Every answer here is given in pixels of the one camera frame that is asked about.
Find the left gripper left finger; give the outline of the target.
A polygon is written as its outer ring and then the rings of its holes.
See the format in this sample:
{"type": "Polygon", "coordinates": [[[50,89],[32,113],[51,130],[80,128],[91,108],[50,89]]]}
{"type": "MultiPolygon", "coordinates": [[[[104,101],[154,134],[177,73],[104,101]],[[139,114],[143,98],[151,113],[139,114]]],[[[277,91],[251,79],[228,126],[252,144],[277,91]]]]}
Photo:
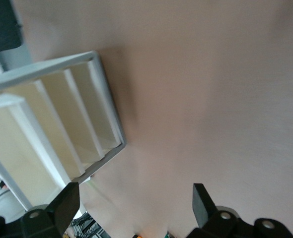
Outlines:
{"type": "Polygon", "coordinates": [[[79,184],[70,182],[50,204],[35,206],[11,223],[0,216],[0,238],[61,238],[79,207],[79,184]]]}

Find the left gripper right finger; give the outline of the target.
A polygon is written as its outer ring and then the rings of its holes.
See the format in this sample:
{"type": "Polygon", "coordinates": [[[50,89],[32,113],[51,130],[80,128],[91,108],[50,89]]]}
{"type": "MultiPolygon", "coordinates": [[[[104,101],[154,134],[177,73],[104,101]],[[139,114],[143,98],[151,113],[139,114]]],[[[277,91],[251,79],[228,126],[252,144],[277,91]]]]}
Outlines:
{"type": "Polygon", "coordinates": [[[235,210],[216,206],[202,183],[193,184],[192,208],[198,226],[187,235],[189,238],[293,238],[277,220],[258,218],[251,225],[235,210]]]}

